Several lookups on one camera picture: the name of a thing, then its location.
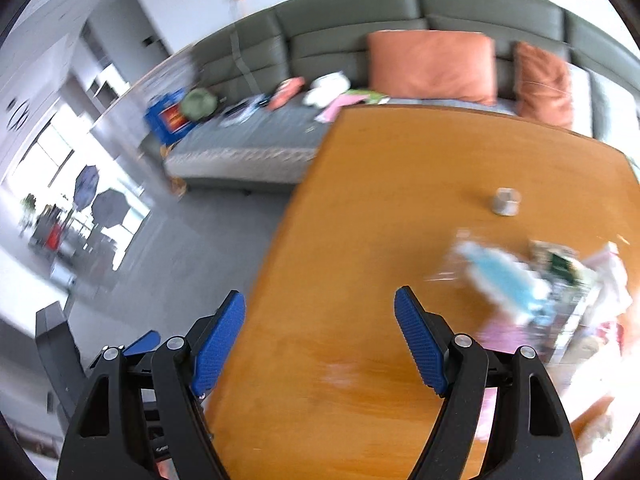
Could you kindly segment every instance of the sofa cushion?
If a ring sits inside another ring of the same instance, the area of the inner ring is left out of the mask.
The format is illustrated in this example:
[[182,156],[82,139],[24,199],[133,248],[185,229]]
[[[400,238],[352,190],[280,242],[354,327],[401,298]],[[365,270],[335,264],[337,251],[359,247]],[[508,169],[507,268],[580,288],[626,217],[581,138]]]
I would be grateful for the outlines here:
[[585,137],[593,137],[593,112],[591,110],[591,82],[589,73],[579,66],[569,65],[571,72],[571,99],[574,124],[571,130]]
[[634,97],[622,86],[593,70],[593,136],[624,153],[636,165],[640,163],[640,127]]
[[542,48],[521,42],[516,47],[518,115],[551,126],[574,124],[568,63]]
[[[232,25],[194,45],[191,57],[200,70],[199,85],[208,87],[227,104],[255,94],[236,65],[232,51]],[[261,92],[273,92],[289,78],[286,41],[271,9],[263,10],[236,24],[242,60]]]
[[426,28],[418,0],[290,0],[275,13],[289,40],[293,75],[309,83],[342,71],[354,88],[369,83],[367,34]]
[[387,30],[369,35],[370,83],[391,97],[495,104],[494,41],[476,32]]
[[429,28],[482,32],[495,40],[498,97],[515,99],[513,49],[519,41],[569,60],[563,11],[547,0],[420,0]]
[[640,111],[640,59],[604,31],[566,14],[566,39],[572,47],[572,63],[598,72],[629,90]]

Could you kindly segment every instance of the clutter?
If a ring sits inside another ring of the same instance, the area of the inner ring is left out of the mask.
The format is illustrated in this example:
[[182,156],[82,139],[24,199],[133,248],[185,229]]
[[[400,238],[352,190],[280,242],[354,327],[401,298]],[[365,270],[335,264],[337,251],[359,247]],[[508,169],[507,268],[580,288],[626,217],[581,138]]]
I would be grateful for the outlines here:
[[196,127],[196,123],[180,111],[180,102],[185,95],[184,90],[165,94],[154,101],[145,114],[151,131],[165,146],[175,144]]
[[533,320],[545,306],[550,285],[513,254],[469,240],[459,243],[455,250],[469,262],[466,272],[472,283],[516,325]]
[[556,244],[532,241],[530,243],[533,266],[565,280],[569,285],[591,288],[596,281],[596,272],[577,260],[576,251]]
[[342,72],[334,72],[319,77],[311,83],[311,90],[306,93],[303,104],[326,108],[340,94],[351,87],[351,82]]
[[269,105],[267,106],[267,109],[273,112],[278,108],[282,108],[292,99],[292,97],[297,95],[302,90],[302,87],[304,85],[305,78],[303,77],[293,77],[291,79],[283,81],[276,89],[275,94],[273,95],[271,101],[269,102]]
[[366,95],[349,95],[342,94],[335,98],[332,103],[324,109],[324,111],[316,117],[319,123],[333,123],[340,113],[343,106],[354,105],[366,101]]
[[240,101],[237,105],[227,107],[225,111],[222,112],[220,126],[224,128],[232,124],[244,123],[260,107],[260,102],[264,100],[264,97],[264,94],[259,94],[248,97]]

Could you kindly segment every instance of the orange pillow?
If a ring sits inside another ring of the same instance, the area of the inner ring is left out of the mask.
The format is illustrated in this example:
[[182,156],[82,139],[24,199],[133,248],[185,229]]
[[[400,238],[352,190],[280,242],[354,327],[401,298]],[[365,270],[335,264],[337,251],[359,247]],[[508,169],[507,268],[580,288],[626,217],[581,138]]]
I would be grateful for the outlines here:
[[495,105],[495,45],[484,34],[380,30],[368,40],[372,90],[396,98]]
[[571,73],[566,61],[521,41],[516,47],[516,108],[520,117],[571,129]]

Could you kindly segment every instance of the wooden table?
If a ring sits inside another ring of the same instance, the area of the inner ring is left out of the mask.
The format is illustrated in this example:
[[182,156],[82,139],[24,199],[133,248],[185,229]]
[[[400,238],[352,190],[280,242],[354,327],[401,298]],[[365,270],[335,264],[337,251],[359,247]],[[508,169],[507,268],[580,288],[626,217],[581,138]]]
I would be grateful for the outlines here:
[[[491,212],[498,187],[520,214]],[[616,150],[560,128],[448,108],[343,111],[298,187],[207,420],[232,480],[405,479],[440,409],[393,312],[410,285],[474,334],[482,296],[438,272],[457,229],[520,254],[534,238],[620,247],[640,286],[640,187]],[[464,478],[479,470],[474,444]]]

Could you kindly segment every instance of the white cloth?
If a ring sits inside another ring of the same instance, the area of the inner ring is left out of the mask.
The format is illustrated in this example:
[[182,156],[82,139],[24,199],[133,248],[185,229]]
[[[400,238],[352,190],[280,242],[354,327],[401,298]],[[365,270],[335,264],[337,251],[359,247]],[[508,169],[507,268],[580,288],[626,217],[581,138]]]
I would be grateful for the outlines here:
[[302,103],[316,108],[327,108],[340,94],[351,88],[351,82],[342,72],[334,72],[319,77],[311,83],[311,90],[306,93]]
[[626,290],[625,264],[618,256],[618,247],[613,242],[582,261],[590,269],[598,273],[602,288],[598,299],[584,314],[582,323],[587,326],[598,326],[601,323],[614,321],[624,314],[633,303]]
[[574,108],[574,123],[571,129],[577,134],[593,137],[589,73],[571,63],[567,65],[571,73],[571,101]]
[[640,126],[630,92],[589,70],[593,98],[593,136],[624,153],[640,166]]

